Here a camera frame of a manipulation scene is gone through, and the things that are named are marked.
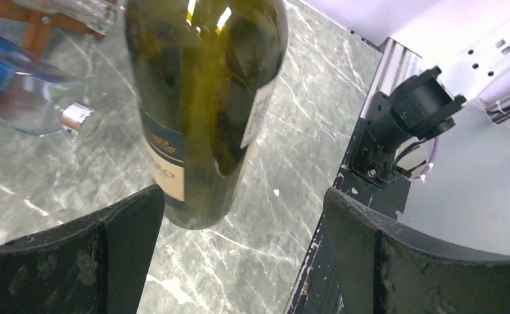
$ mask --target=wooden rack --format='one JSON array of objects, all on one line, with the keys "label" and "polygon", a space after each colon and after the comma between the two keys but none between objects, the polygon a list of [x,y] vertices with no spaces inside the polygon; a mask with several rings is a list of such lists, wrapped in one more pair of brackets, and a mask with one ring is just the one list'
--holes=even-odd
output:
[{"label": "wooden rack", "polygon": [[[116,0],[107,0],[115,4]],[[64,14],[45,14],[31,10],[11,0],[0,0],[0,18],[27,22],[28,27],[22,41],[22,48],[41,56],[53,27],[64,31],[91,34],[103,38],[102,34],[88,28],[86,24]]]}]

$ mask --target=gray marble surface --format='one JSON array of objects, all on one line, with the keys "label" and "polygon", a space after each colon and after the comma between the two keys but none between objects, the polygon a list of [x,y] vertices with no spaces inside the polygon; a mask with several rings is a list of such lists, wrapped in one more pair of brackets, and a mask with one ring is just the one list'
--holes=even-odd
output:
[{"label": "gray marble surface", "polygon": [[[288,58],[232,212],[200,232],[164,220],[138,313],[281,313],[379,53],[296,0]],[[19,43],[24,25],[0,20]],[[152,183],[122,31],[53,32],[45,57],[86,80],[94,140],[34,138],[0,123],[0,244]]]}]

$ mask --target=bottle label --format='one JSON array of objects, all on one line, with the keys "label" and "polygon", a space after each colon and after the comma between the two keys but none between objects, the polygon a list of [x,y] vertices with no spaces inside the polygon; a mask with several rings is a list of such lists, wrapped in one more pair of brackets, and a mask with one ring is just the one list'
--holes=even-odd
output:
[{"label": "bottle label", "polygon": [[240,145],[241,148],[244,148],[253,142],[259,134],[263,124],[263,119],[267,113],[269,105],[271,104],[271,97],[274,92],[274,87],[276,86],[276,81],[277,78],[273,79],[269,82],[269,84],[259,88],[255,93],[251,113],[247,119],[245,132],[243,132],[243,138]]},{"label": "bottle label", "polygon": [[179,210],[184,209],[184,138],[157,123],[140,107],[141,122],[147,140],[151,172],[163,189],[165,202]]}]

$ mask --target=clear glass bottle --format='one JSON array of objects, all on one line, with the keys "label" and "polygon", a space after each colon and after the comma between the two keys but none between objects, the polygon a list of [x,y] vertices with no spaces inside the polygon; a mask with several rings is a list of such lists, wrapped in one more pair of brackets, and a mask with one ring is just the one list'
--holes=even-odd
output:
[{"label": "clear glass bottle", "polygon": [[281,0],[129,0],[126,36],[152,173],[174,224],[229,211],[286,55]]},{"label": "clear glass bottle", "polygon": [[0,119],[31,135],[89,133],[99,114],[77,101],[81,80],[0,36]]},{"label": "clear glass bottle", "polygon": [[12,0],[43,13],[66,14],[106,35],[117,17],[116,7],[105,0]]}]

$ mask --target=bolt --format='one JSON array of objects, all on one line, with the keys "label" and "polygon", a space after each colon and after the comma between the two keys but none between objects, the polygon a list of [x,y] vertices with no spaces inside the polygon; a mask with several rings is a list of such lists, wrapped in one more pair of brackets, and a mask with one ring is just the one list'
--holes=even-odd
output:
[{"label": "bolt", "polygon": [[369,170],[369,172],[367,172],[367,175],[368,175],[368,176],[369,176],[369,178],[371,178],[371,179],[372,179],[372,178],[374,178],[374,177],[376,177],[376,174],[377,174],[377,172],[376,172],[376,170],[374,170],[374,169],[370,169],[370,170]]}]

